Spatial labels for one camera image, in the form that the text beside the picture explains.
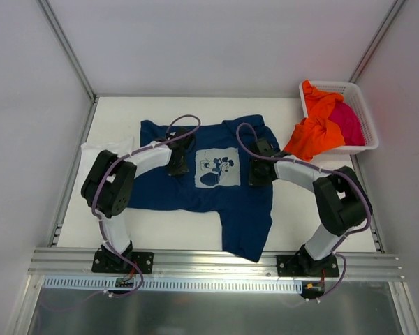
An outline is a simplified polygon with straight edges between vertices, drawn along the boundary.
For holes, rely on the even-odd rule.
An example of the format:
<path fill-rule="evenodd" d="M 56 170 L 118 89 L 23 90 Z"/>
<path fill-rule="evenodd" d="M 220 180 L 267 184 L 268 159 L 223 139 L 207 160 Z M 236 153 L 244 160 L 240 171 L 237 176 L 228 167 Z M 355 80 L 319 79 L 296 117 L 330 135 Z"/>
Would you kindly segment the blue printed t shirt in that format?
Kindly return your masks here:
<path fill-rule="evenodd" d="M 265 138 L 279 144 L 259 114 L 201 126 L 186 149 L 189 171 L 180 177 L 164 167 L 134 181 L 128 207 L 156 211 L 215 211 L 222 227 L 223 251 L 259 261 L 272 226 L 273 188 L 249 185 L 250 146 Z"/>

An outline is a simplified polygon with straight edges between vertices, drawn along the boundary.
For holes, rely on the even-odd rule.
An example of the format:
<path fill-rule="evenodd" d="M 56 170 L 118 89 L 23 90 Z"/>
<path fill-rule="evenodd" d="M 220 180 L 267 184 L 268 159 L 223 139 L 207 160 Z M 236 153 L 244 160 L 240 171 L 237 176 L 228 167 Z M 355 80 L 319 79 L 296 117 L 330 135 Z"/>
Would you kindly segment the orange t shirt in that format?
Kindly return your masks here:
<path fill-rule="evenodd" d="M 302 91 L 307 116 L 295 125 L 284 150 L 309 162 L 318 154 L 346 144 L 340 126 L 329 120 L 336 104 L 343 102 L 344 97 L 317 89 L 309 80 L 302 83 Z"/>

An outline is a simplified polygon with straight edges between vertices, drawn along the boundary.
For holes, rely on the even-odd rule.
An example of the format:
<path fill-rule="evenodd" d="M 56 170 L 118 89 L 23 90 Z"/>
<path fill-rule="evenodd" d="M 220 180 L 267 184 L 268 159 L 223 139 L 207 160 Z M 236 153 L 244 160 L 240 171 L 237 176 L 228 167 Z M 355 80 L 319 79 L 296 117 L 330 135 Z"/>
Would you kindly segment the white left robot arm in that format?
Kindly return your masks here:
<path fill-rule="evenodd" d="M 128 235 L 124 211 L 128 207 L 135 180 L 164 167 L 168 175 L 181 177 L 189 169 L 186 154 L 195 143 L 195 131 L 184 127 L 166 132 L 165 137 L 117 154 L 109 149 L 83 149 L 81 168 L 87 176 L 80 180 L 80 195 L 98 219 L 103 243 L 94 254 L 94 273 L 116 274 L 135 270 L 138 260 L 152 261 L 151 253 L 135 253 Z"/>

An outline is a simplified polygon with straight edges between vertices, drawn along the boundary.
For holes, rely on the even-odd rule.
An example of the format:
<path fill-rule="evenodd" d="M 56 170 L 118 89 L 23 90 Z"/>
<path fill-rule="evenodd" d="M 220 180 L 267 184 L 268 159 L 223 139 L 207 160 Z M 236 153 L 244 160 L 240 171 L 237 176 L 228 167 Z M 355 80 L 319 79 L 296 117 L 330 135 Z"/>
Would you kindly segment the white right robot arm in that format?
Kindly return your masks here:
<path fill-rule="evenodd" d="M 321 223 L 314 235 L 287 260 L 277 257 L 279 276 L 338 277 L 331 274 L 336 265 L 335 251 L 344 240 L 367 229 L 372 206 L 354 170 L 343 166 L 324 169 L 276 151 L 264 138 L 245 151 L 251 156 L 249 184 L 271 186 L 276 180 L 287 181 L 314 194 Z"/>

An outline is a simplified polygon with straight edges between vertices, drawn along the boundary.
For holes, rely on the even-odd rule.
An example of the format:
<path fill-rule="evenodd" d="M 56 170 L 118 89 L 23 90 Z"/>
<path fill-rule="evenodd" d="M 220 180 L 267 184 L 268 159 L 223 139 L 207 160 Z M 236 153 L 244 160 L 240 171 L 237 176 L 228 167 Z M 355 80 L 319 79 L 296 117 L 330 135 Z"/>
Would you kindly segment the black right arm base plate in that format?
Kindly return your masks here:
<path fill-rule="evenodd" d="M 335 256 L 322 260 L 312 260 L 309 256 L 277 255 L 277 274 L 279 277 L 322 277 L 339 278 L 339 267 Z"/>

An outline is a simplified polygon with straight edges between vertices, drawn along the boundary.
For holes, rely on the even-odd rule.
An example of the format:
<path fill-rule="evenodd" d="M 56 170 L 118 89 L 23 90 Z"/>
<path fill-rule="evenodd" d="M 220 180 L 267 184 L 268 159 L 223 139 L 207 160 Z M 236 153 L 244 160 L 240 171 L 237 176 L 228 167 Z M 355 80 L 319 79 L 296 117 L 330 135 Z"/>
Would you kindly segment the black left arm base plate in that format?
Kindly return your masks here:
<path fill-rule="evenodd" d="M 152 273 L 154 265 L 154 254 L 152 252 L 127 251 L 122 256 L 137 265 L 141 273 Z M 94 254 L 91 272 L 97 274 L 128 274 L 132 268 L 133 266 L 125 260 L 102 247 Z"/>

